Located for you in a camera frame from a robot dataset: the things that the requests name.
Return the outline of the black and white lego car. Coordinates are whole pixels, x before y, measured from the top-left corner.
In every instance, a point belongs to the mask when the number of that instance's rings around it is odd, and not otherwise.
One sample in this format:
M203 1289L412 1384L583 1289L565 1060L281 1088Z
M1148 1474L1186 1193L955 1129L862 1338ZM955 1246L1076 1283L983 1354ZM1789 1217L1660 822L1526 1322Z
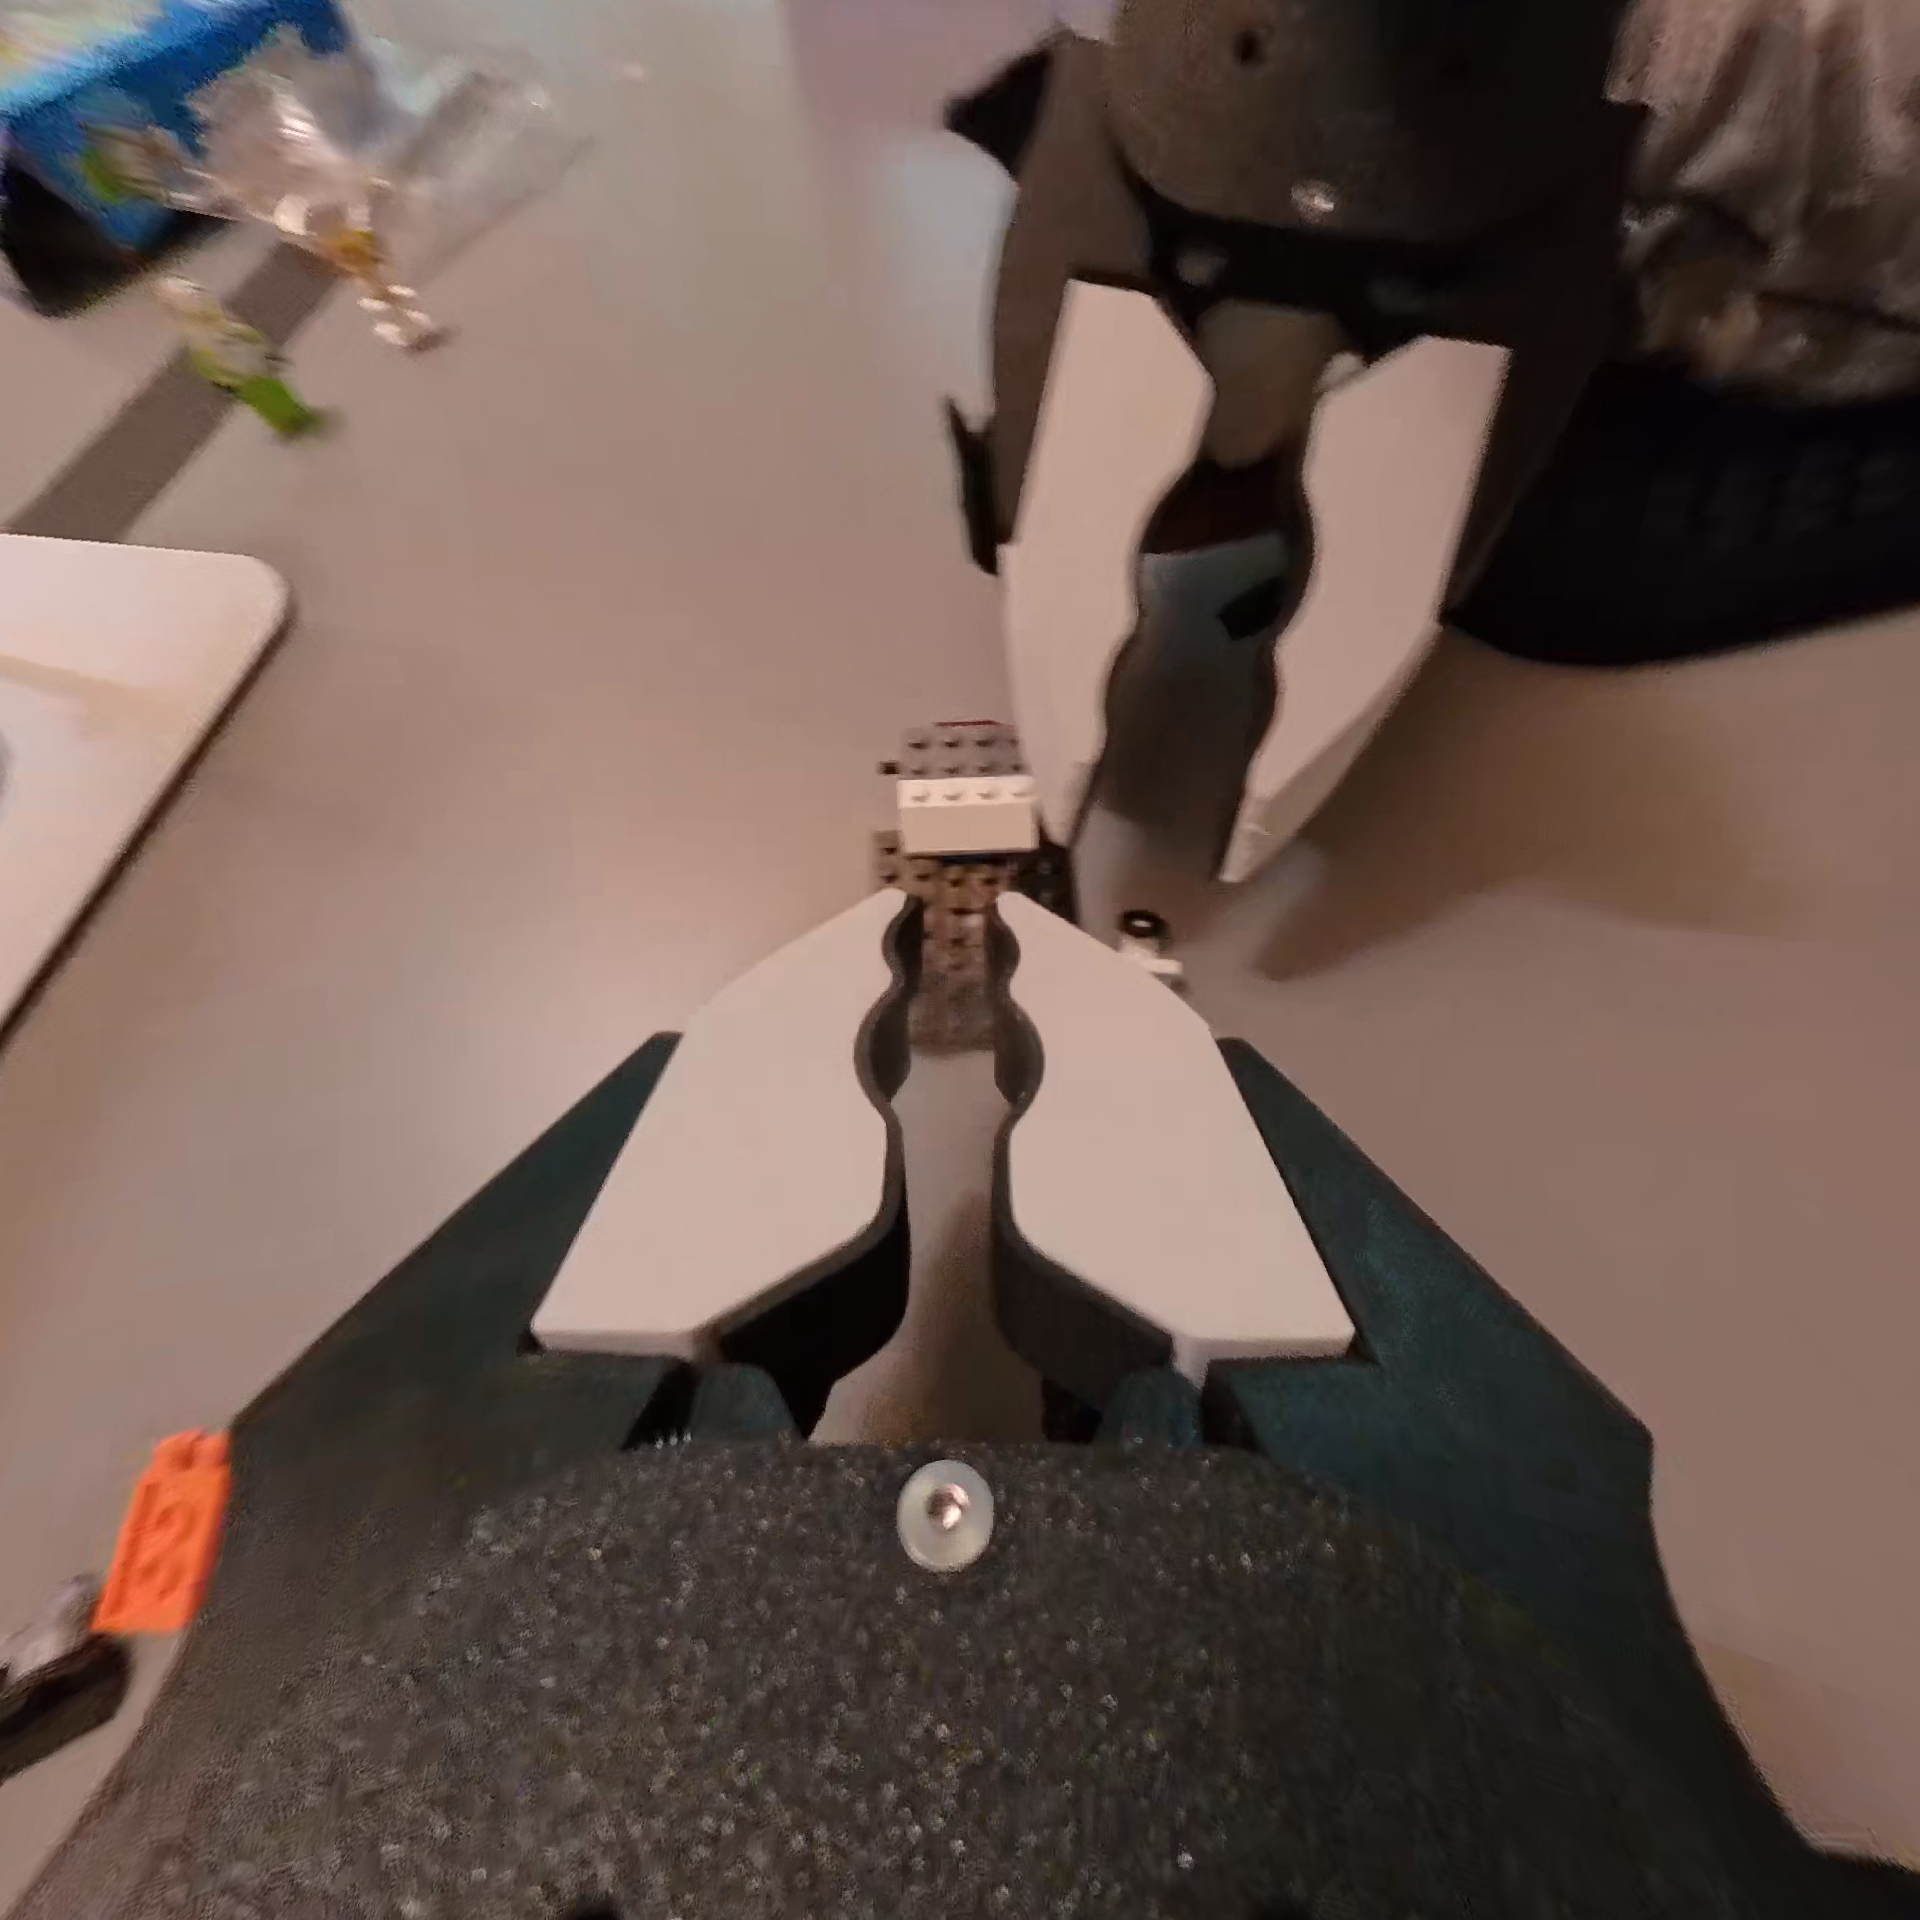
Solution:
M922 910L911 1046L930 1059L987 1050L996 904L1027 897L1079 922L1071 855L1047 835L1022 740L1003 722L911 727L877 775L893 819L874 835L874 876Z

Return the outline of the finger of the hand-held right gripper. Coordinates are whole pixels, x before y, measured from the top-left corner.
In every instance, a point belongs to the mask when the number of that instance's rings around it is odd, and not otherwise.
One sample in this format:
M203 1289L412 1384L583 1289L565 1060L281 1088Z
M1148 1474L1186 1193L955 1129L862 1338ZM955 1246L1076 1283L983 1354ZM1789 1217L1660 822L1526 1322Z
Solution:
M1109 691L1141 620L1141 553L1194 466L1214 383L1150 294L1071 279L1054 330L998 612L1014 731L1045 836L1081 831Z
M1247 883L1285 850L1428 659L1507 363L1498 343L1422 338L1317 403L1302 457L1310 558L1276 635L1276 710L1221 883Z

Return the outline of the white stand base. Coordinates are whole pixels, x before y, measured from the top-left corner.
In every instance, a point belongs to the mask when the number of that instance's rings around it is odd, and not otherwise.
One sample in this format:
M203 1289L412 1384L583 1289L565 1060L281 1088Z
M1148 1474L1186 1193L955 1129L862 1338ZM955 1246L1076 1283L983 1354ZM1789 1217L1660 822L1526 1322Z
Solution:
M2 1019L265 663L262 561L2 536Z

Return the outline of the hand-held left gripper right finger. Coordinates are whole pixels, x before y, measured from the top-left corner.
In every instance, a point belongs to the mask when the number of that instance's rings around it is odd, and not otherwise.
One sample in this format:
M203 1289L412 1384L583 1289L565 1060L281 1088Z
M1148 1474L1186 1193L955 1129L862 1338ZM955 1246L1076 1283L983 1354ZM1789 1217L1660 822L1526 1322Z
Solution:
M991 919L998 1330L1067 1396L1334 1361L1356 1327L1209 1025L1028 897Z

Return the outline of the orange lego brick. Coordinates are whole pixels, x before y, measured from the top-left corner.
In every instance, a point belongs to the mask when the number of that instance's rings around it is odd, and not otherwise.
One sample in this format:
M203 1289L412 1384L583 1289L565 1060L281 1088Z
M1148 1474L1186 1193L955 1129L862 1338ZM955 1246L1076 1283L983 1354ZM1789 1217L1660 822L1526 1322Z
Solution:
M138 1478L93 1606L106 1638L174 1638L201 1611L231 1498L227 1432L178 1432Z

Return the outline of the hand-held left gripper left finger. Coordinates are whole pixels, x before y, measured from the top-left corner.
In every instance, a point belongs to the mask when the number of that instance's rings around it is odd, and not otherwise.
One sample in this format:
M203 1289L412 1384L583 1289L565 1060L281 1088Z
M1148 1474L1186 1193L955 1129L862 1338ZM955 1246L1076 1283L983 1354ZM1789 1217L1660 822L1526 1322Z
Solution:
M750 1364L815 1426L906 1320L911 993L915 904L870 894L708 999L535 1311L535 1344Z

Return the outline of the clear plastic bag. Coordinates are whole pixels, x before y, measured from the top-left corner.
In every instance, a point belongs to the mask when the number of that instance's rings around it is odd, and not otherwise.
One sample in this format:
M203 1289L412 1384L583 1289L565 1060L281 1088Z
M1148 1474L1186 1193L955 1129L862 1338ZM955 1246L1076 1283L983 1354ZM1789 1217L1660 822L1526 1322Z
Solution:
M278 31L188 114L191 138L161 166L167 200L314 256L399 352L449 336L423 303L428 281L587 150L524 62L380 38L317 56Z

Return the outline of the black chair seat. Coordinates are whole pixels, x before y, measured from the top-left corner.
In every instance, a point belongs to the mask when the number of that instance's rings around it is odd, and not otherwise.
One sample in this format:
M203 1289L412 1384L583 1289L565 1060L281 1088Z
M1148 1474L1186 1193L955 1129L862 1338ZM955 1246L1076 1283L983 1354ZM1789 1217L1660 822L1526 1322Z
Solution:
M1834 404L1614 363L1450 625L1545 665L1670 665L1917 601L1917 399Z

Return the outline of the green lego piece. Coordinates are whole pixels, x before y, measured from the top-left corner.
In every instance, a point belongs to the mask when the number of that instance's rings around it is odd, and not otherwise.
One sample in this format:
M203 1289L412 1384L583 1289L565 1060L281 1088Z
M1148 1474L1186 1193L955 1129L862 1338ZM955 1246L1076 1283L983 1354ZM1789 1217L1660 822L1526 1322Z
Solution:
M242 403L286 441L323 432L327 416L301 399L281 352L225 300L178 274L156 281L156 300L181 335L185 363L210 390Z

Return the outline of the blue lego box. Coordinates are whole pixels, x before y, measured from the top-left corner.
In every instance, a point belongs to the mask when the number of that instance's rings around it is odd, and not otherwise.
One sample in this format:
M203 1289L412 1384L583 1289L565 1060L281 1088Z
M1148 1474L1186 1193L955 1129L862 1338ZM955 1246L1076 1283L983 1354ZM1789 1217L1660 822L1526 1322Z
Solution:
M175 216L134 185L132 146L198 153L198 96L281 39L337 58L353 26L331 2L5 2L5 171L110 249L151 251Z

